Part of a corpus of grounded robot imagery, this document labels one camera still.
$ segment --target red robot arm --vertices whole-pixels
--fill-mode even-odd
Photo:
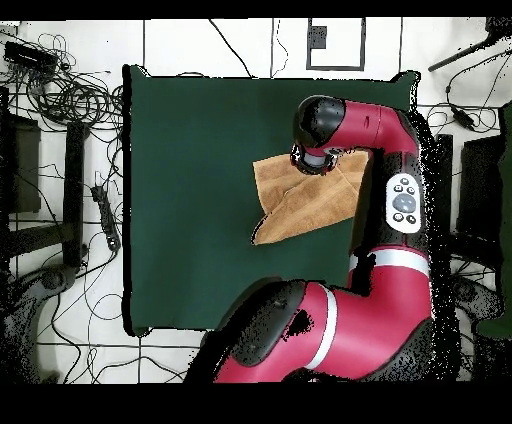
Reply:
[[[343,152],[369,152],[348,288],[276,281],[246,293],[185,381],[278,382],[300,370],[357,381],[424,378],[432,312],[414,129],[391,108],[314,96],[299,106],[293,133],[291,161],[308,174],[328,172]],[[231,339],[222,339],[228,330]]]

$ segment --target brown towel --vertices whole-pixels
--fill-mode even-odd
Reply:
[[[265,217],[252,243],[275,243],[354,216],[368,154],[343,155],[325,176],[308,176],[290,163],[289,155],[253,163]]]

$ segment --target robot button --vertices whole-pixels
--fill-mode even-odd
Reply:
[[[393,199],[393,207],[402,213],[414,213],[416,200],[410,194],[401,193]]]

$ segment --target power adapter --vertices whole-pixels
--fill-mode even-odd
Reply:
[[[117,233],[115,218],[110,208],[107,192],[102,186],[91,187],[92,200],[96,202],[100,209],[101,228],[107,237],[108,248],[112,252],[117,252],[121,248],[121,240]]]
[[[455,106],[450,106],[450,109],[453,113],[453,119],[463,128],[467,130],[474,131],[475,130],[475,121],[473,118],[469,116],[462,109],[457,109]]]

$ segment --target green mat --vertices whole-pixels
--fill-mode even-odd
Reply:
[[[215,328],[265,276],[345,284],[352,220],[251,245],[263,217],[252,163],[289,152],[306,97],[407,111],[417,73],[393,82],[150,78],[133,66],[131,78],[133,327]]]

